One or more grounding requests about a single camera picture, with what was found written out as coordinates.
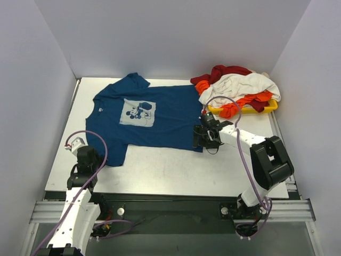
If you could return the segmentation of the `blue Mickey Mouse t-shirt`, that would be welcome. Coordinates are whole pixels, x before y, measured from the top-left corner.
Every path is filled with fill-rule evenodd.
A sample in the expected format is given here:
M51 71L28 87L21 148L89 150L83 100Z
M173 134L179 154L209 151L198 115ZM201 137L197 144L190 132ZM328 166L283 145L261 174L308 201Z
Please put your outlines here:
M128 145L202 151L192 146L202 110L194 85L152 87L131 73L107 85L93 103L86 140L109 166L123 165Z

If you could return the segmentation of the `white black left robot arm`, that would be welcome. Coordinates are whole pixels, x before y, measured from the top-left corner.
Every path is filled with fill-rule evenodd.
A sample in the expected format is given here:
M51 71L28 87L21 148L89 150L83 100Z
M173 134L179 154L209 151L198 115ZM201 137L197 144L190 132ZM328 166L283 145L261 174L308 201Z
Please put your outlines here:
M103 158L92 146L75 150L77 163L67 181L64 207L59 222L33 255L85 255L95 220L103 219L108 207L101 201L90 202Z

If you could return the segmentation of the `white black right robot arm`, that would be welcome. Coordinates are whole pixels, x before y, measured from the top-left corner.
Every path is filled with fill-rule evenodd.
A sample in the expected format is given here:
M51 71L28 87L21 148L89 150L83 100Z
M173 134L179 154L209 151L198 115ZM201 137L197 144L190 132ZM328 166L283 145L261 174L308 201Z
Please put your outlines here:
M241 193L236 204L238 215L247 218L258 205L270 210L269 192L294 174L282 140L275 135L255 135L229 121L196 125L193 132L194 147L219 150L220 146L229 145L237 148L250 182L250 188Z

